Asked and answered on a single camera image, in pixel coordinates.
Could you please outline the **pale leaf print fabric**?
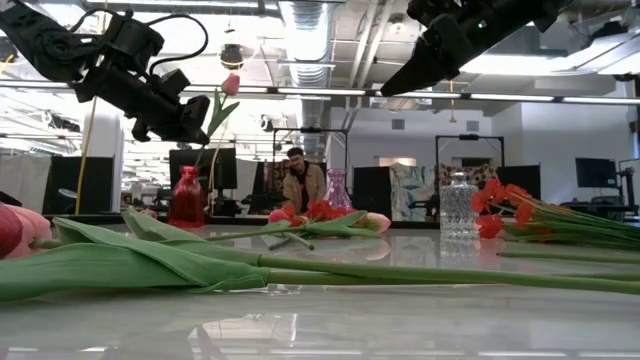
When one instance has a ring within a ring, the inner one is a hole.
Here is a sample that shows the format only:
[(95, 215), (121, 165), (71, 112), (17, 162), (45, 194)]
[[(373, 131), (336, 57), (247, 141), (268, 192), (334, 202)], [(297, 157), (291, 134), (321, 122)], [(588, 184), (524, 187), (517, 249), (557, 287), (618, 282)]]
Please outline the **pale leaf print fabric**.
[(416, 201), (427, 201), (435, 193), (434, 166), (390, 166), (391, 210), (393, 221), (424, 222), (427, 210), (411, 208)]

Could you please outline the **white curtain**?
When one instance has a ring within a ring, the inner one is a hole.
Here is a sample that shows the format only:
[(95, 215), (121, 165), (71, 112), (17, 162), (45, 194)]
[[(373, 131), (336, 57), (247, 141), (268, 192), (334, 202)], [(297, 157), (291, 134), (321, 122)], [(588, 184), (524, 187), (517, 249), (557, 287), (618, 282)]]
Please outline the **white curtain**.
[(0, 191), (41, 213), (52, 158), (40, 155), (0, 157)]

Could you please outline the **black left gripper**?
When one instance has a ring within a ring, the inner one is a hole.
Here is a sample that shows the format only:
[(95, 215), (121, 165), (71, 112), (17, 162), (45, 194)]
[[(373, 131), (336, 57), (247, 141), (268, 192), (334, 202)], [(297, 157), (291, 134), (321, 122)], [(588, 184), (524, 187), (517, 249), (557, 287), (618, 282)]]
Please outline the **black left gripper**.
[(75, 83), (73, 90), (79, 102), (98, 97), (134, 119), (131, 133), (137, 141), (148, 142), (149, 133), (154, 133), (163, 141), (207, 145), (210, 140), (202, 123), (210, 99), (199, 95), (182, 105), (179, 97), (169, 98), (159, 91), (160, 77), (153, 75), (150, 82), (144, 82), (115, 66), (97, 67)]

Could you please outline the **black partition panel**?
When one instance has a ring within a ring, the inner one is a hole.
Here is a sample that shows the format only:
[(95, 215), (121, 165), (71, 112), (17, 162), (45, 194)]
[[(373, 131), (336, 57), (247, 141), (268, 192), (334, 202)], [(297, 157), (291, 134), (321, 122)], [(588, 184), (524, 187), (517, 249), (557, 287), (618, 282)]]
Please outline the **black partition panel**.
[(352, 205), (392, 218), (389, 167), (356, 167), (353, 170)]
[(539, 165), (498, 167), (497, 175), (503, 185), (516, 185), (526, 190), (535, 199), (541, 199), (541, 172)]
[(81, 157), (51, 158), (43, 201), (44, 215), (75, 213), (80, 195), (80, 215), (111, 211), (113, 162), (110, 157), (88, 157), (80, 175)]

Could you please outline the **black gantry frame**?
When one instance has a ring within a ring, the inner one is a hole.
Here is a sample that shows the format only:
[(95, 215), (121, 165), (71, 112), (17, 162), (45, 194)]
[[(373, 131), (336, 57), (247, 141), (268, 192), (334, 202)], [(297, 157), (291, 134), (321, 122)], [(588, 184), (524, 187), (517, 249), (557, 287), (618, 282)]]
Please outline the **black gantry frame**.
[(459, 140), (459, 141), (479, 141), (479, 140), (485, 140), (486, 142), (488, 142), (490, 145), (491, 143), (489, 142), (490, 140), (496, 140), (500, 143), (500, 149), (497, 150), (494, 148), (494, 150), (496, 150), (499, 155), (500, 155), (500, 166), (505, 166), (506, 165), (506, 158), (505, 158), (505, 138), (503, 136), (481, 136), (481, 135), (477, 135), (477, 134), (460, 134), (460, 135), (436, 135), (435, 136), (435, 185), (439, 185), (440, 184), (440, 153), (441, 151), (446, 147), (443, 146), (443, 148), (441, 149), (439, 146), (439, 142), (441, 139), (455, 139), (455, 140)]
[(329, 129), (329, 128), (317, 128), (317, 127), (302, 127), (302, 128), (289, 128), (289, 127), (274, 127), (272, 131), (272, 153), (271, 159), (268, 161), (269, 164), (276, 163), (276, 143), (277, 134), (279, 131), (284, 132), (297, 132), (300, 134), (332, 134), (332, 133), (340, 133), (343, 136), (343, 148), (344, 148), (344, 168), (348, 170), (349, 167), (349, 131), (346, 129)]

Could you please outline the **red mandala fabric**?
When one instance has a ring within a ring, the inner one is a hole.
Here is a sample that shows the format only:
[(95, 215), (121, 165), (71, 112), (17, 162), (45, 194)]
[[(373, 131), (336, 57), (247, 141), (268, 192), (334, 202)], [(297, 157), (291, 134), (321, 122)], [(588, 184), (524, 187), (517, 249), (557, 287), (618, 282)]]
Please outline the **red mandala fabric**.
[(283, 161), (267, 162), (265, 164), (266, 191), (269, 195), (281, 194), (287, 168)]

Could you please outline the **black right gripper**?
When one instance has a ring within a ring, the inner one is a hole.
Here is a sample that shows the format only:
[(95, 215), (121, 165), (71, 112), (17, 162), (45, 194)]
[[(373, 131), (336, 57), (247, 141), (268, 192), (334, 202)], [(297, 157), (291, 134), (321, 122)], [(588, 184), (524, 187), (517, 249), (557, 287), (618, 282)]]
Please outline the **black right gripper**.
[(530, 22), (525, 0), (410, 0), (408, 16), (426, 27), (409, 60), (380, 92), (395, 96), (433, 86)]

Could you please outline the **dark floral fabric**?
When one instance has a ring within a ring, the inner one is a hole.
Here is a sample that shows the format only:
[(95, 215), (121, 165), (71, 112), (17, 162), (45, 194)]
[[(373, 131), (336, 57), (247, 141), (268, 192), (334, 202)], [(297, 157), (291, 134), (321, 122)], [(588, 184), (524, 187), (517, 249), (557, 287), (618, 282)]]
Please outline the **dark floral fabric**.
[(450, 185), (454, 173), (464, 173), (468, 184), (483, 189), (486, 182), (492, 178), (498, 178), (497, 168), (484, 164), (477, 167), (459, 167), (441, 164), (439, 166), (439, 184), (441, 186)]

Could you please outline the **person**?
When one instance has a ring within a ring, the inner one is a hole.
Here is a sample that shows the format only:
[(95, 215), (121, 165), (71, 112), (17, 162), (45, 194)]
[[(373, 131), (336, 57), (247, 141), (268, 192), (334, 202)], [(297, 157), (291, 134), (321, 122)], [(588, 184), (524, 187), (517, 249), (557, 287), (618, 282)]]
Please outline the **person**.
[(283, 195), (286, 204), (292, 205), (296, 215), (308, 210), (310, 204), (324, 200), (326, 193), (325, 173), (322, 168), (305, 158), (302, 148), (287, 151), (288, 173), (283, 180)]

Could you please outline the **pink artificial tulip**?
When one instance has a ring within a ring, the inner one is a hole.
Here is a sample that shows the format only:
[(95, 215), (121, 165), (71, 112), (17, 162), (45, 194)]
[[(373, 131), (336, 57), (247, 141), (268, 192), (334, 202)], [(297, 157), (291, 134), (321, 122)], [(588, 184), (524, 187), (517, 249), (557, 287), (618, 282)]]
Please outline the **pink artificial tulip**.
[[(579, 281), (614, 281), (640, 286), (640, 274), (567, 274), (541, 275), (497, 271), (448, 270), (410, 267), (377, 267), (372, 265), (326, 263), (293, 258), (269, 257), (258, 253), (218, 246), (192, 232), (162, 223), (137, 211), (126, 212), (123, 218), (130, 230), (140, 239), (162, 242), (169, 246), (259, 268), (279, 268), (283, 275), (301, 270), (346, 275), (364, 279), (425, 280), (451, 283), (502, 283), (522, 286), (569, 286)], [(0, 205), (0, 258), (15, 258), (34, 252), (37, 240), (52, 238), (51, 224), (32, 210)]]
[(210, 236), (207, 240), (222, 241), (263, 235), (277, 237), (296, 235), (304, 239), (314, 237), (380, 238), (390, 225), (391, 221), (385, 215), (362, 210), (327, 221), (311, 222), (303, 220), (298, 226), (295, 226), (289, 220), (282, 219), (268, 223), (258, 231)]
[(220, 124), (225, 121), (229, 115), (239, 106), (239, 103), (225, 105), (230, 96), (235, 96), (240, 87), (240, 76), (236, 73), (230, 73), (222, 83), (219, 90), (214, 93), (214, 109), (210, 123), (207, 128), (206, 135), (211, 139)]

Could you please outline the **red blossom sprig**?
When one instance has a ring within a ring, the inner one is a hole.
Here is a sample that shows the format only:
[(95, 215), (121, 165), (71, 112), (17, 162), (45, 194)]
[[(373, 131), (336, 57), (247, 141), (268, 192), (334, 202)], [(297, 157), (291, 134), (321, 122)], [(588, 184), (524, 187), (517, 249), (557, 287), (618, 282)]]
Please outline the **red blossom sprig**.
[(281, 211), (284, 213), (285, 219), (290, 221), (293, 226), (299, 226), (303, 223), (331, 221), (356, 212), (355, 209), (333, 207), (326, 200), (310, 202), (307, 205), (307, 210), (302, 214), (297, 214), (291, 204), (281, 208)]
[(640, 227), (556, 205), (522, 203), (517, 209), (480, 215), (481, 239), (568, 244), (640, 251)]
[(522, 203), (553, 205), (535, 199), (516, 185), (503, 185), (497, 178), (492, 178), (486, 182), (483, 189), (473, 195), (471, 206), (477, 218), (480, 215), (502, 213), (504, 208), (515, 210)]

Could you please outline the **silver ventilation duct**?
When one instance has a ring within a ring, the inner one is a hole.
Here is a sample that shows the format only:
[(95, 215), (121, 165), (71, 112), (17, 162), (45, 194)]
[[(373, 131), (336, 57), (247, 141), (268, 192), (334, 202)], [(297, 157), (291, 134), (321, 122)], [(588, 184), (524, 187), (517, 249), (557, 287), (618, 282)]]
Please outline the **silver ventilation duct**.
[[(279, 1), (284, 22), (286, 53), (293, 87), (326, 88), (330, 68), (331, 20), (334, 6), (315, 1)], [(328, 128), (329, 100), (302, 97), (296, 118), (301, 128)], [(325, 135), (301, 134), (301, 146), (308, 157), (324, 156)]]

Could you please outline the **long ceiling light bar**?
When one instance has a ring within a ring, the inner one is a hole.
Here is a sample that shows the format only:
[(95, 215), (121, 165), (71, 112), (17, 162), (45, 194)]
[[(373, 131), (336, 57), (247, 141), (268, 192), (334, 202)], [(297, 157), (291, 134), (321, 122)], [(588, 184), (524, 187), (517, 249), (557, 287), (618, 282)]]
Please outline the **long ceiling light bar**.
[[(4, 80), (0, 79), (0, 87), (69, 91), (64, 83), (33, 80)], [(265, 87), (265, 86), (241, 86), (241, 95), (251, 96), (316, 96), (316, 97), (382, 97), (379, 90), (372, 89), (340, 89), (340, 88), (300, 88), (300, 87)], [(577, 105), (611, 105), (611, 106), (640, 106), (640, 98), (616, 98), (616, 97), (587, 97), (587, 96), (549, 96), (549, 95), (521, 95), (521, 94), (491, 94), (468, 92), (437, 92), (415, 91), (394, 98), (405, 99), (447, 99), (462, 101), (495, 101), (495, 102), (525, 102), (525, 103), (554, 103)]]

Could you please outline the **black monitor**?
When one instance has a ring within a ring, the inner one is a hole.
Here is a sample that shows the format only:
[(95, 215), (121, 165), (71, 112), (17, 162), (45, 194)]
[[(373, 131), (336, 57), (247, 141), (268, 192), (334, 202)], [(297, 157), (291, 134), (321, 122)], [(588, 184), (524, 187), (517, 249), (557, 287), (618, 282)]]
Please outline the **black monitor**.
[(195, 172), (203, 190), (210, 187), (209, 180), (213, 179), (213, 188), (236, 189), (237, 165), (236, 150), (234, 148), (221, 148), (218, 152), (214, 149), (206, 149), (203, 154), (200, 150), (170, 150), (169, 171), (170, 185), (174, 187), (182, 177), (182, 170), (197, 164)]
[(617, 171), (613, 160), (576, 158), (577, 186), (579, 188), (615, 188)]

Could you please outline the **clear glass vase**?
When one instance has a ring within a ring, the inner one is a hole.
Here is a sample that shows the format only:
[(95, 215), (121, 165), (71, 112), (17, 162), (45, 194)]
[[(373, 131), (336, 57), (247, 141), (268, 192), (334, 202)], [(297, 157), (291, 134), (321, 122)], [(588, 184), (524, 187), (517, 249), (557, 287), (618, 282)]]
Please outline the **clear glass vase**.
[(468, 182), (465, 172), (451, 174), (450, 180), (440, 188), (440, 228), (452, 235), (475, 236), (477, 234), (471, 202), (478, 191), (476, 185)]

